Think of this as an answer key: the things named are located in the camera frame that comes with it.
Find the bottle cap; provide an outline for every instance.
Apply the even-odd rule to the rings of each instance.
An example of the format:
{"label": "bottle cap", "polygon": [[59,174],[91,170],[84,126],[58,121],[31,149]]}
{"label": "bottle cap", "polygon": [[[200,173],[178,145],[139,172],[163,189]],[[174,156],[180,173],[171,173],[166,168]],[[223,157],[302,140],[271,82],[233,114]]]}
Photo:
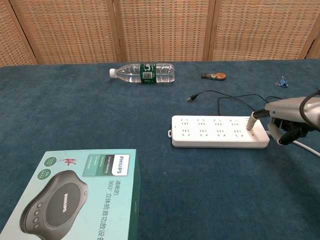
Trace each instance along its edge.
{"label": "bottle cap", "polygon": [[116,69],[110,68],[109,74],[110,74],[110,78],[115,79],[117,77],[116,76]]}

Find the electrical outlet socket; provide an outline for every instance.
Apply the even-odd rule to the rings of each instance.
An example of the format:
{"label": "electrical outlet socket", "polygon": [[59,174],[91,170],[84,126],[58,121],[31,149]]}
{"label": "electrical outlet socket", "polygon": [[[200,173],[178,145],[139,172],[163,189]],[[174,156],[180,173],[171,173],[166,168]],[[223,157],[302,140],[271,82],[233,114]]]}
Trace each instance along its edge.
{"label": "electrical outlet socket", "polygon": [[270,139],[259,120],[247,130],[249,116],[172,117],[168,137],[176,148],[265,148]]}

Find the teal fabric surface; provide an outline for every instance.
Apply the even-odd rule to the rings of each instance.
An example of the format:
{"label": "teal fabric surface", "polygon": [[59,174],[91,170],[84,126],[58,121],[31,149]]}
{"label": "teal fabric surface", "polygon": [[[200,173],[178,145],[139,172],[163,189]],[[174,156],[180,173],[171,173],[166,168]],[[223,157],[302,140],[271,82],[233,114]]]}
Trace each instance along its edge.
{"label": "teal fabric surface", "polygon": [[[175,82],[109,78],[124,63],[0,68],[0,230],[45,151],[137,149],[140,240],[318,240],[320,159],[271,140],[264,149],[175,148],[174,115],[217,115],[217,98],[303,97],[320,87],[320,60],[174,62]],[[201,79],[223,72],[226,81]],[[281,77],[288,88],[275,86]],[[264,101],[243,97],[256,110]],[[221,114],[249,116],[233,99]],[[270,119],[264,119],[264,126]],[[320,151],[320,133],[302,143]]]}

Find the philips box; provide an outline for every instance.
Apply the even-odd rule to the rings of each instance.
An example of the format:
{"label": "philips box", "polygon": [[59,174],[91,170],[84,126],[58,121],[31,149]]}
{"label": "philips box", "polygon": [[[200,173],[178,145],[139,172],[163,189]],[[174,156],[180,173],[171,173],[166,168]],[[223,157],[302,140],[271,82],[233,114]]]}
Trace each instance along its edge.
{"label": "philips box", "polygon": [[134,149],[47,151],[0,240],[137,239]]}

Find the speaker image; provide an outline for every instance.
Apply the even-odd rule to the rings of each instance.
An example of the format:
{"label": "speaker image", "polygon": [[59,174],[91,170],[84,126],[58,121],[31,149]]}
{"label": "speaker image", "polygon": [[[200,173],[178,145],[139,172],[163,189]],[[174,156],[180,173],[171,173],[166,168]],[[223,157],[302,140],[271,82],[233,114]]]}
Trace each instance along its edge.
{"label": "speaker image", "polygon": [[61,240],[88,198],[88,185],[72,170],[54,175],[24,208],[20,228],[42,240]]}

